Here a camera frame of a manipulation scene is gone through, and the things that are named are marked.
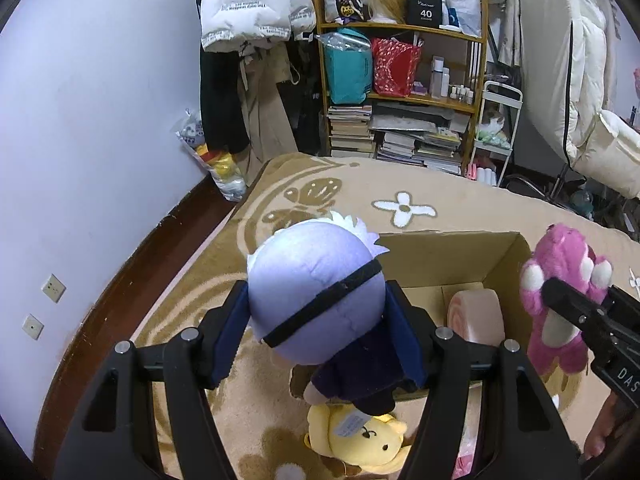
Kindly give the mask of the person's right hand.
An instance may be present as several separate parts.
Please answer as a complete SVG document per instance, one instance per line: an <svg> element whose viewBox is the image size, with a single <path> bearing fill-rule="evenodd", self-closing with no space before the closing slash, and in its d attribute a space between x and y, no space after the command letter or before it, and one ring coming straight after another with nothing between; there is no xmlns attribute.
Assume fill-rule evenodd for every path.
<svg viewBox="0 0 640 480"><path fill-rule="evenodd" d="M611 391L586 437L584 459L592 460L611 452L615 441L626 431L633 417L632 406Z"/></svg>

